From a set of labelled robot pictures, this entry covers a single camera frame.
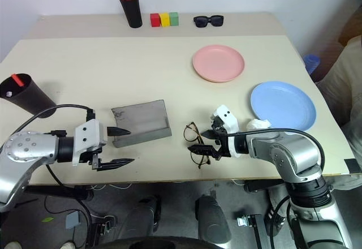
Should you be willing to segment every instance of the red marker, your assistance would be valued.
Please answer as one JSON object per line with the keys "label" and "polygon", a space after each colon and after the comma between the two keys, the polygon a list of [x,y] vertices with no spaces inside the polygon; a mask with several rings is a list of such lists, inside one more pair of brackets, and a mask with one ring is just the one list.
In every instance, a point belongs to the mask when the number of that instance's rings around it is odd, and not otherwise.
{"label": "red marker", "polygon": [[24,82],[22,82],[22,80],[18,77],[17,74],[12,74],[11,77],[12,77],[12,79],[17,83],[17,85],[18,85],[19,87],[25,86]]}

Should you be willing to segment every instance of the blue plate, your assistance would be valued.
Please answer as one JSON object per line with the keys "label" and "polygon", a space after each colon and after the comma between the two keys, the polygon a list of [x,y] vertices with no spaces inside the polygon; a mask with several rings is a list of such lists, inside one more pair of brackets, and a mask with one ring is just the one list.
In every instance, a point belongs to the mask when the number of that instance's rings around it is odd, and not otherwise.
{"label": "blue plate", "polygon": [[301,89],[280,81],[256,86],[251,107],[260,120],[269,120],[274,128],[307,130],[316,120],[316,108]]}

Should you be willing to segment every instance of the eyeglasses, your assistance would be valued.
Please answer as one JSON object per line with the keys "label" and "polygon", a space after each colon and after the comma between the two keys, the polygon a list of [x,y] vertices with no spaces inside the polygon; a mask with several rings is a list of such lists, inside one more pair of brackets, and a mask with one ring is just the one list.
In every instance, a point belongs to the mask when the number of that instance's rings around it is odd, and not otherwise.
{"label": "eyeglasses", "polygon": [[[202,140],[199,130],[197,129],[197,126],[195,125],[194,122],[191,122],[190,124],[186,125],[183,131],[183,137],[185,138],[186,141],[190,143],[193,141],[197,141],[199,144],[204,144],[204,141]],[[192,152],[190,152],[190,156],[193,163],[197,164],[199,169],[203,164],[211,164],[209,156],[192,154]]]}
{"label": "eyeglasses", "polygon": [[213,15],[211,17],[207,16],[196,16],[193,18],[197,27],[206,27],[208,23],[211,23],[214,27],[220,27],[224,23],[224,16],[222,15]]}

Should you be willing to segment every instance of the yellow block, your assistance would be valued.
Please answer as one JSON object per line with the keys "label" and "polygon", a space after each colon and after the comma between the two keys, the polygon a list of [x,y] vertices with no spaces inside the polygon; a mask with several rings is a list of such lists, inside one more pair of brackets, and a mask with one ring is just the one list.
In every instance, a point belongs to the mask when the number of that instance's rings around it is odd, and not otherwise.
{"label": "yellow block", "polygon": [[168,13],[160,13],[162,27],[170,26],[170,15]]}

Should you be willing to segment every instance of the red block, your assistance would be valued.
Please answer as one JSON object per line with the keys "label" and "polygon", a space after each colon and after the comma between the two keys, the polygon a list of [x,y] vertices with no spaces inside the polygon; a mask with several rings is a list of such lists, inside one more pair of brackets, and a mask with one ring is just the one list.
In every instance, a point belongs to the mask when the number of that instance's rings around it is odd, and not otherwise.
{"label": "red block", "polygon": [[159,27],[161,26],[161,19],[158,13],[151,13],[149,15],[150,19],[151,19],[151,26],[152,27]]}

